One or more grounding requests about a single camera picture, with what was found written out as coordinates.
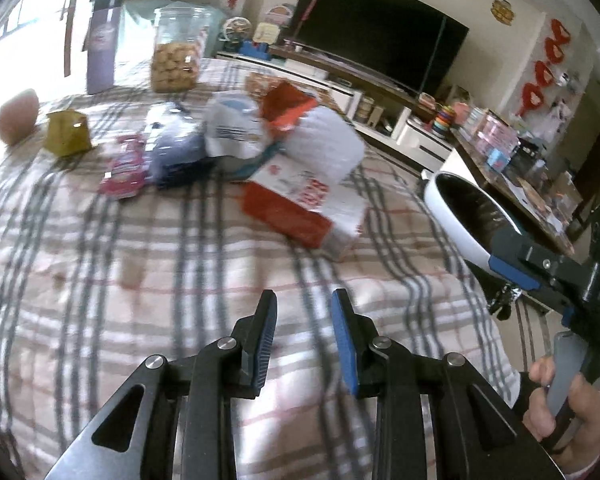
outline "plaid tablecloth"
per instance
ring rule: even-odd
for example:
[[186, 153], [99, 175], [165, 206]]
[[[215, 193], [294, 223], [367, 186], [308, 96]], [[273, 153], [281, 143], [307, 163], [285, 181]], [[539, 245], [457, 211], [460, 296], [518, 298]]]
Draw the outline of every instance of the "plaid tablecloth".
[[248, 73], [221, 60], [203, 69], [186, 94], [151, 92], [145, 63], [110, 91], [45, 105], [88, 115], [88, 153], [57, 160], [42, 127], [0, 158], [0, 441], [27, 478], [43, 478], [146, 356], [198, 352], [251, 314], [263, 288], [278, 296], [278, 325], [262, 394], [235, 412], [240, 478], [370, 478], [375, 403], [342, 385], [337, 287], [412, 351], [462, 352], [512, 403], [518, 377], [477, 283], [371, 150], [346, 182], [370, 205], [365, 231], [338, 264], [245, 216], [240, 186], [216, 174], [123, 203], [98, 193], [114, 138], [141, 130], [151, 104], [176, 97], [201, 114]]

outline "flat screen tv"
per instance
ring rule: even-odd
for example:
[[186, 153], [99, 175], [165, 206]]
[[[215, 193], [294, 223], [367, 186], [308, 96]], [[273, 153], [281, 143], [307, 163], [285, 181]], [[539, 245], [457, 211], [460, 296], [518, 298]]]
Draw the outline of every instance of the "flat screen tv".
[[292, 40], [436, 92], [468, 28], [418, 0], [298, 0]]

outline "plastic jar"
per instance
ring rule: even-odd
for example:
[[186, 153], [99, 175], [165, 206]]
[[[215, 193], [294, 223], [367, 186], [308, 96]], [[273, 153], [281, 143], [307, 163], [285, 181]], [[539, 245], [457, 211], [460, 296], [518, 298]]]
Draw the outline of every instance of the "plastic jar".
[[151, 88], [183, 92], [198, 81], [211, 13], [202, 7], [163, 7], [155, 11]]

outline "red and white box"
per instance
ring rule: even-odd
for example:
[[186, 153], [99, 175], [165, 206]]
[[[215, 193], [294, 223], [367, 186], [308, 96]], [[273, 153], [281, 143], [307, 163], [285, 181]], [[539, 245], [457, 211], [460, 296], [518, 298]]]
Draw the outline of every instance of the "red and white box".
[[242, 210], [309, 249], [339, 261], [362, 234], [366, 201], [276, 155], [247, 182]]

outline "purple bottle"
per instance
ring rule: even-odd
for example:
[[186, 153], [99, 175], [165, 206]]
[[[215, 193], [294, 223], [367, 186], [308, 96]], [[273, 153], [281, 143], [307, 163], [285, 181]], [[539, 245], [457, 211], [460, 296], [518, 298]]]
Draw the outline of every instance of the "purple bottle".
[[123, 0], [90, 0], [93, 4], [87, 50], [87, 94], [112, 88]]

